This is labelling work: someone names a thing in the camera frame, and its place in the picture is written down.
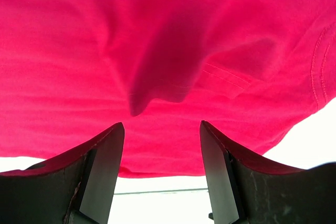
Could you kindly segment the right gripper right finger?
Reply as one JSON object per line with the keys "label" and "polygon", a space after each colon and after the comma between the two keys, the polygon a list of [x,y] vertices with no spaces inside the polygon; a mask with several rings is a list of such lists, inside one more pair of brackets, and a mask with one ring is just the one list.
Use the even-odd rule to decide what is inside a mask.
{"label": "right gripper right finger", "polygon": [[209,122],[199,133],[215,223],[335,223],[335,163],[300,169],[251,151]]}

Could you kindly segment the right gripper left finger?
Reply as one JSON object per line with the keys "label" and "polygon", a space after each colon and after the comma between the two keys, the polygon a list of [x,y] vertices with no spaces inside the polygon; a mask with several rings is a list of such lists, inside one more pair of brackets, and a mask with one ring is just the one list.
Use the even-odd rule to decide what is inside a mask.
{"label": "right gripper left finger", "polygon": [[1,223],[107,223],[124,144],[121,122],[25,170],[1,173]]}

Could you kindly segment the magenta t shirt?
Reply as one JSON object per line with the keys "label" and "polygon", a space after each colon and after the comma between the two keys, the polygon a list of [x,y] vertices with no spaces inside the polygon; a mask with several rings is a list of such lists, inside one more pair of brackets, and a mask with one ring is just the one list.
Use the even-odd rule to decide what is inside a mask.
{"label": "magenta t shirt", "polygon": [[122,122],[120,175],[204,174],[199,124],[263,154],[335,98],[335,0],[1,0],[1,156]]}

